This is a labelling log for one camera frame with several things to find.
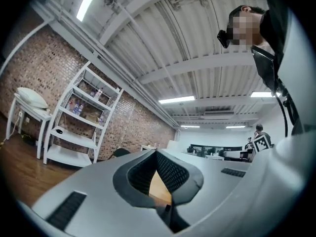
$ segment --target ceiling light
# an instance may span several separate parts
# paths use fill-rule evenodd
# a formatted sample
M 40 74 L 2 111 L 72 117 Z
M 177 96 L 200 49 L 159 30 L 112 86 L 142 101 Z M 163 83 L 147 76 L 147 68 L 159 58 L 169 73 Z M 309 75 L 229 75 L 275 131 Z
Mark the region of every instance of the ceiling light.
M 274 97 L 271 95 L 271 92 L 253 92 L 250 97 Z
M 159 102 L 161 104 L 168 104 L 168 103 L 185 102 L 185 101 L 192 101 L 192 100 L 195 100 L 194 96 L 179 97 L 179 98 L 172 98 L 172 99 L 166 99 L 166 100 L 159 100 Z
M 196 125 L 182 125 L 181 127 L 199 128 L 199 126 Z
M 245 128 L 245 125 L 226 126 L 226 128 Z
M 89 8 L 89 5 L 91 4 L 92 0 L 83 0 L 81 5 L 80 5 L 80 8 L 79 8 L 79 11 L 77 13 L 77 18 L 82 21 L 83 18 L 84 18 L 84 15 L 85 13 L 87 12 L 88 8 Z

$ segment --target table leg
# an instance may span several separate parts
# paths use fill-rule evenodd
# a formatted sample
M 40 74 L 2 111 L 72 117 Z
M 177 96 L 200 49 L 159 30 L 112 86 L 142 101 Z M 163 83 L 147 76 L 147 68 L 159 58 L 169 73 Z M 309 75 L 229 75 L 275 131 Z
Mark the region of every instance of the table leg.
M 13 101 L 12 101 L 11 108 L 10 108 L 10 111 L 9 111 L 9 116 L 8 116 L 8 122 L 6 124 L 6 135 L 5 135 L 5 138 L 7 140 L 10 139 L 10 129 L 11 129 L 11 122 L 12 122 L 12 118 L 13 118 L 15 103 L 16 103 L 16 98 L 14 98 Z
M 38 151 L 37 151 L 37 158 L 38 159 L 40 159 L 41 143 L 43 140 L 45 127 L 46 127 L 46 121 L 43 120 L 41 123 L 41 126 L 40 126 L 40 131 L 39 131 L 39 141 L 38 141 Z
M 24 115 L 25 115 L 25 111 L 24 110 L 22 110 L 21 112 L 22 112 L 22 116 L 21 116 L 20 122 L 19 122 L 19 131 L 18 131 L 19 134 L 21 134 L 22 124 L 23 124 Z

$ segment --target person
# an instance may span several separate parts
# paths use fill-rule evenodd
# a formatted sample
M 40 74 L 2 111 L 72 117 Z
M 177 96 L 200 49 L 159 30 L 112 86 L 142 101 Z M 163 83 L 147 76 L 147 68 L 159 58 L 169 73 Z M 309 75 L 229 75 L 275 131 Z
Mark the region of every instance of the person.
M 240 5 L 229 14 L 227 39 L 232 44 L 269 45 L 280 66 L 287 32 L 287 6 L 281 0 L 267 0 L 269 10 Z
M 255 134 L 255 136 L 253 137 L 253 139 L 257 139 L 257 138 L 259 138 L 259 137 L 265 135 L 266 138 L 267 138 L 267 140 L 268 140 L 268 143 L 269 143 L 269 145 L 270 145 L 270 147 L 271 147 L 271 137 L 270 137 L 270 135 L 267 134 L 266 132 L 263 132 L 263 126 L 262 126 L 262 124 L 257 124 L 257 125 L 256 125 L 256 131 L 255 131 L 254 134 Z
M 248 138 L 248 143 L 245 145 L 245 150 L 252 149 L 253 145 L 251 143 L 251 137 Z

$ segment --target person in background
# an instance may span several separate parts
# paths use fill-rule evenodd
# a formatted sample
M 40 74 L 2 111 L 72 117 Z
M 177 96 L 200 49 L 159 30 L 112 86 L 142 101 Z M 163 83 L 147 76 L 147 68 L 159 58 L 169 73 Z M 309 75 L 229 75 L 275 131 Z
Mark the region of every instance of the person in background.
M 248 138 L 248 143 L 245 145 L 245 150 L 252 149 L 253 145 L 251 143 L 251 137 Z
M 270 147 L 271 147 L 271 137 L 270 137 L 270 135 L 267 134 L 266 132 L 263 132 L 263 126 L 262 126 L 262 124 L 257 124 L 257 125 L 256 125 L 255 136 L 254 136 L 253 139 L 257 139 L 257 138 L 259 138 L 259 137 L 261 137 L 261 136 L 263 136 L 263 135 L 266 136 L 266 138 L 267 138 L 267 140 L 268 140 L 268 143 L 269 143 L 269 145 L 270 145 Z

